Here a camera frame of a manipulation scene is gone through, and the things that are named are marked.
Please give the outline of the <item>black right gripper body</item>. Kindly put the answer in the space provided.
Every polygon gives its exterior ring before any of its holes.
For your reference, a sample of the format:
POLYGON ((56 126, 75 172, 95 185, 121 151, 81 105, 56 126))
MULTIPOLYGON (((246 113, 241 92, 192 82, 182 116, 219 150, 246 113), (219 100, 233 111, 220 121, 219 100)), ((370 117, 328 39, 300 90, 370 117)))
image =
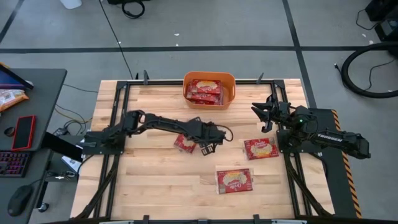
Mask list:
POLYGON ((268 133, 269 131, 271 131, 272 122, 289 127, 292 122, 289 112, 290 103, 286 103, 283 101, 278 102, 274 96, 269 96, 267 98, 267 101, 272 101, 274 103, 274 107, 271 110, 264 110, 269 112, 270 120, 268 122, 264 122, 265 125, 262 128, 262 132, 268 133))

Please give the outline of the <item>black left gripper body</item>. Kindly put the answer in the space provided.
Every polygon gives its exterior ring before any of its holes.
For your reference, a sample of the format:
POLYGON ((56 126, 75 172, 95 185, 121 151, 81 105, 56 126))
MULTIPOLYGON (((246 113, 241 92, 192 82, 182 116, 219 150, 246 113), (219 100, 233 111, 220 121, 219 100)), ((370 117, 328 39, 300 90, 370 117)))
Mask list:
POLYGON ((226 132, 217 128, 215 123, 202 122, 199 117, 189 120, 187 137, 197 144, 222 144, 226 132))

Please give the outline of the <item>red popcorn bag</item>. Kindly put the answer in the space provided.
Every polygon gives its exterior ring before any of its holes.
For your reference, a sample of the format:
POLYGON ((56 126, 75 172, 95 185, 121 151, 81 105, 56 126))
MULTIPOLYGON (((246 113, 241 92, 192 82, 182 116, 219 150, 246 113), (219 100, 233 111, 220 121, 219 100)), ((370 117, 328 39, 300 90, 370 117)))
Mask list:
POLYGON ((188 140, 183 134, 179 134, 174 142, 174 147, 181 152, 186 152, 191 154, 196 148, 196 143, 188 140))
POLYGON ((188 86, 188 91, 192 93, 206 93, 211 95, 219 95, 222 91, 221 82, 219 80, 197 80, 194 79, 188 86))
POLYGON ((278 148, 273 137, 244 141, 244 153, 247 160, 278 157, 278 148))
POLYGON ((187 88, 187 94, 186 94, 186 99, 192 101, 192 100, 205 100, 205 101, 221 101, 222 99, 222 93, 219 95, 211 95, 211 94, 206 94, 206 93, 192 93, 188 91, 187 88))
POLYGON ((252 191, 253 181, 251 174, 252 172, 248 168, 216 171, 217 194, 252 191))
POLYGON ((192 100, 191 102, 196 105, 223 105, 222 101, 192 100))

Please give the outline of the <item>orange plastic basket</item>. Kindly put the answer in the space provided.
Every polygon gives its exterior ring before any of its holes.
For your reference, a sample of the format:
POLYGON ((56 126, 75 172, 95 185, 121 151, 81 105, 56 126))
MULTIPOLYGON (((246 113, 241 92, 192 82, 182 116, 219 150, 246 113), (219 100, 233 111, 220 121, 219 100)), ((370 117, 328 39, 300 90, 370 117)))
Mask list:
POLYGON ((193 109, 226 110, 236 95, 236 80, 226 72, 188 72, 183 79, 183 97, 187 105, 193 109), (193 79, 220 80, 223 89, 221 105, 199 105, 188 101, 188 83, 193 79))

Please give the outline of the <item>black panel with hazard stripe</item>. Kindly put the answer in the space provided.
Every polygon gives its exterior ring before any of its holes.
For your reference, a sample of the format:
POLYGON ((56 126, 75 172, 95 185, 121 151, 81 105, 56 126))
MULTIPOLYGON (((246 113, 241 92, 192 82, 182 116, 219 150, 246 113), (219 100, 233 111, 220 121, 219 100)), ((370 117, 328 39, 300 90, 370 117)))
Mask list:
POLYGON ((326 164, 330 193, 329 201, 322 205, 337 217, 362 218, 348 155, 339 149, 326 147, 321 158, 326 164))

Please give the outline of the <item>black equipment case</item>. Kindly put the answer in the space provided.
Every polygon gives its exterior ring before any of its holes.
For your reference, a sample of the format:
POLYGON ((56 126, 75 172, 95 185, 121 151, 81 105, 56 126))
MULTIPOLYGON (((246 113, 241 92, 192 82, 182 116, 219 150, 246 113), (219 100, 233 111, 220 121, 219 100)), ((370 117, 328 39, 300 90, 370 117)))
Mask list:
POLYGON ((365 12, 380 41, 398 42, 398 0, 371 0, 365 12))

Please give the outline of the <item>black desk foot bar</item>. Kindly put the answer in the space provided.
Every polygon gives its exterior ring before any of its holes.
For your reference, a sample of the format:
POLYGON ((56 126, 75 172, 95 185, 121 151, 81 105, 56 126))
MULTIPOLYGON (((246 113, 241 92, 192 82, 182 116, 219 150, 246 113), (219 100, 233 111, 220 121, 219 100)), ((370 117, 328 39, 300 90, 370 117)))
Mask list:
POLYGON ((76 144, 69 143, 58 136, 46 132, 42 140, 42 147, 49 148, 59 154, 67 156, 75 161, 82 162, 82 149, 76 144))

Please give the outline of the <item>black desk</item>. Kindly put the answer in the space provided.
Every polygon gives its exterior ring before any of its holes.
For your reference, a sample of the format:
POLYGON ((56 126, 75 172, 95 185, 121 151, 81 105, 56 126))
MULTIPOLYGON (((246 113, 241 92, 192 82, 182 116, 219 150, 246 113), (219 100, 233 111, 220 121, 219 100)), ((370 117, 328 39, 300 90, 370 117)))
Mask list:
POLYGON ((0 224, 27 224, 37 200, 49 166, 52 152, 48 148, 42 148, 41 144, 47 132, 53 109, 57 102, 60 90, 64 83, 67 71, 65 69, 34 69, 13 68, 12 71, 21 78, 34 84, 34 88, 27 90, 28 100, 19 103, 0 116, 0 151, 10 150, 13 138, 4 134, 10 127, 16 127, 17 120, 21 116, 34 115, 35 129, 32 140, 32 158, 24 177, 0 177, 0 224), (16 217, 7 212, 7 205, 14 192, 23 185, 31 185, 33 188, 31 198, 25 210, 16 217))

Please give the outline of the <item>red smartphone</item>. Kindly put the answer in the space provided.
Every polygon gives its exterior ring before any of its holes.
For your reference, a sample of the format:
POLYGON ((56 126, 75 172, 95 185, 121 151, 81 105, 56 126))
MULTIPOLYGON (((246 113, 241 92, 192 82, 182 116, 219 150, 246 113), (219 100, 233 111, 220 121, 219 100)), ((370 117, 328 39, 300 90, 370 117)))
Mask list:
POLYGON ((35 119, 35 115, 19 117, 12 143, 13 151, 31 148, 35 129, 35 119))

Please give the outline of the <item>white bucket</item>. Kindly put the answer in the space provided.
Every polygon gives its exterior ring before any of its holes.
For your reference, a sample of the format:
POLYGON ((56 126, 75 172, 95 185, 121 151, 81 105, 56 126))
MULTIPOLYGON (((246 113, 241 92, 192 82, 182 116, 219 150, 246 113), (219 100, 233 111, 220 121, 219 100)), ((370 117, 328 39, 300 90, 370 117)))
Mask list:
POLYGON ((81 0, 60 0, 66 9, 75 9, 82 5, 81 0))

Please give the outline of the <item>black computer mouse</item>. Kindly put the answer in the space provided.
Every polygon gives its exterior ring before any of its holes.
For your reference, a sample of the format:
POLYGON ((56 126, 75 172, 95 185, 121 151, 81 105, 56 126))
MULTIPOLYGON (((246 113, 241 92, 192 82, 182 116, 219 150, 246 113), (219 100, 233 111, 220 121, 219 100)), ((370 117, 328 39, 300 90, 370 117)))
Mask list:
POLYGON ((19 187, 9 200, 7 212, 10 216, 19 216, 26 208, 33 193, 33 186, 23 185, 19 187))

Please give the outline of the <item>black backlit keyboard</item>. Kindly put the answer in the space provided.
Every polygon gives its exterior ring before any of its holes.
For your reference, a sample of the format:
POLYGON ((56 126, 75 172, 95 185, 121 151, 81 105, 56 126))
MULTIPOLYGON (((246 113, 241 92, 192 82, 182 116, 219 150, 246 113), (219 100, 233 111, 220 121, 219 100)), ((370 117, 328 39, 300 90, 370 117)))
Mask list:
POLYGON ((24 177, 31 157, 31 152, 0 151, 0 177, 24 177))

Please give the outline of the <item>orange snack bag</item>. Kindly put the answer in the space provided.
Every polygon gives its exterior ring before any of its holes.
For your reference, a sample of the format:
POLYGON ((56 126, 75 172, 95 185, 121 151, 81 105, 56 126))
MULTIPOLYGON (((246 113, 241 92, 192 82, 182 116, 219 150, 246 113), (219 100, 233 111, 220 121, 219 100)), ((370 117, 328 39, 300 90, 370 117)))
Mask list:
POLYGON ((0 90, 0 113, 28 99, 24 90, 0 90))

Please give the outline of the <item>laptop with purple screen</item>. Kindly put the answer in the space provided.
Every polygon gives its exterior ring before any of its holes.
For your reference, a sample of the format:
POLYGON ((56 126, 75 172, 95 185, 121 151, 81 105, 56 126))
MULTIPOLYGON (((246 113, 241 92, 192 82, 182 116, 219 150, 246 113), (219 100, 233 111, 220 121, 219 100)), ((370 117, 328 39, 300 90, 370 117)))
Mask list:
POLYGON ((4 65, 0 64, 0 89, 4 90, 32 90, 33 84, 16 75, 4 65))

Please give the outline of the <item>black aluminium table frame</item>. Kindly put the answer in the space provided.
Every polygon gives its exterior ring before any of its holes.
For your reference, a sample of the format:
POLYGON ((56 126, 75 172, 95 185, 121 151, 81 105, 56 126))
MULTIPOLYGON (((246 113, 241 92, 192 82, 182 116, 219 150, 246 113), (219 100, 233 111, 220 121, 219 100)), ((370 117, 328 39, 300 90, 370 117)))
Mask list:
POLYGON ((188 120, 200 117, 228 129, 228 141, 216 152, 204 156, 199 150, 184 153, 174 148, 176 135, 159 130, 146 131, 126 140, 119 158, 116 184, 108 188, 97 215, 114 220, 191 220, 292 218, 295 212, 313 209, 297 192, 292 205, 285 162, 282 156, 249 161, 243 153, 247 139, 263 138, 262 123, 252 112, 253 102, 263 102, 272 91, 263 81, 236 82, 236 95, 226 110, 196 110, 188 107, 180 80, 151 80, 134 83, 129 96, 117 89, 114 80, 99 86, 91 127, 99 131, 118 121, 122 109, 143 110, 159 116, 188 120), (251 170, 253 190, 217 194, 215 174, 219 170, 251 170))

